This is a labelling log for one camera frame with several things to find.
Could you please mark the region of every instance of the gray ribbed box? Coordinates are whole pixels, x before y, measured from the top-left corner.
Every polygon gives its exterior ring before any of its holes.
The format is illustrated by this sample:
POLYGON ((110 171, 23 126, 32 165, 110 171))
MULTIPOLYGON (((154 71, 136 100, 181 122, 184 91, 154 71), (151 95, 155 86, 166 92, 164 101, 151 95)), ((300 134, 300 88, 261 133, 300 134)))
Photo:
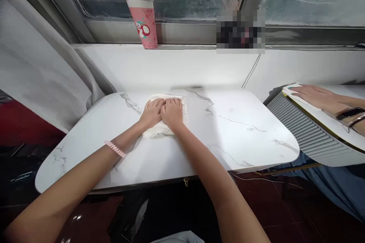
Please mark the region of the gray ribbed box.
POLYGON ((361 153, 331 136, 299 110, 283 93, 279 93, 267 108, 297 139, 301 151, 311 159, 331 167, 365 163, 361 153))

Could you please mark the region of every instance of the bracelet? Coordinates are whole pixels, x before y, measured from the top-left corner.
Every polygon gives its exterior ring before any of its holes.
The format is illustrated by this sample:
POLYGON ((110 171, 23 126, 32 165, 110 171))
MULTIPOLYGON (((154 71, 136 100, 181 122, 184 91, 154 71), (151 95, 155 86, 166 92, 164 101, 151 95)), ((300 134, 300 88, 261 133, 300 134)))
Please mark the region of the bracelet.
POLYGON ((104 143, 109 146, 112 150, 114 150, 119 156, 125 158, 127 155, 122 152, 118 147, 116 147, 113 143, 108 140, 105 140, 104 143))
POLYGON ((356 123, 362 121, 365 119, 365 113, 361 116, 358 116, 357 118, 353 119, 351 122, 347 124, 348 128, 352 128, 356 123))

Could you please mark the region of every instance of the white marble tabletop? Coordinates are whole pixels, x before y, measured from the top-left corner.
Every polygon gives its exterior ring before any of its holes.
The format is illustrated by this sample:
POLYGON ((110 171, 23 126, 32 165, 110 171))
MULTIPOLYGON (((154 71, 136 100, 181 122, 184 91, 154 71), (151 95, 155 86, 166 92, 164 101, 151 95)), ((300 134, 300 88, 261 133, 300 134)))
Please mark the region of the white marble tabletop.
MULTIPOLYGON (((252 172, 295 160, 292 133, 251 93, 242 89, 120 92, 93 105, 42 163, 35 179, 42 193, 76 164, 138 121, 155 93, 187 99, 189 129, 226 170, 252 172)), ((94 188, 138 185, 195 175, 174 137, 140 137, 133 151, 94 188)))

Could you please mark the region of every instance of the window frame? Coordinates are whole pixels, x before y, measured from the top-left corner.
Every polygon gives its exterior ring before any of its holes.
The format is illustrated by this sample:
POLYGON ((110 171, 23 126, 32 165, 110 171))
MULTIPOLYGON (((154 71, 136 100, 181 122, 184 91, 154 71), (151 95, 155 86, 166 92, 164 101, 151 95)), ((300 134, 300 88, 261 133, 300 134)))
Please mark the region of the window frame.
MULTIPOLYGON (((242 0, 241 10, 257 10, 262 0, 242 0)), ((84 18, 77 0, 53 0, 83 43, 141 43, 132 19, 84 18)), ((215 21, 156 21, 159 44, 216 44, 215 21)), ((267 46, 356 46, 365 27, 266 25, 267 46)))

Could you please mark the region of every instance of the white wall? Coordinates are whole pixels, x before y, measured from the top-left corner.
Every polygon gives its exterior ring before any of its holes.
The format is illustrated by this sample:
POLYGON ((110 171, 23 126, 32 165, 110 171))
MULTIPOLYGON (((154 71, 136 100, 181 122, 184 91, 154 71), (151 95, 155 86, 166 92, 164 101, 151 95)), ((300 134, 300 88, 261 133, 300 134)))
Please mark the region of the white wall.
MULTIPOLYGON (((215 50, 144 50, 142 45, 73 45, 107 93, 194 86, 240 88, 257 54, 215 50)), ((365 80, 364 51, 266 50, 245 89, 264 101, 275 87, 301 82, 343 84, 365 80)))
POLYGON ((257 54, 216 54, 215 50, 144 50, 142 45, 74 45, 102 89, 232 86, 240 88, 257 54))
POLYGON ((251 74, 245 90, 264 101, 282 85, 338 85, 365 80, 365 51, 266 50, 251 74))

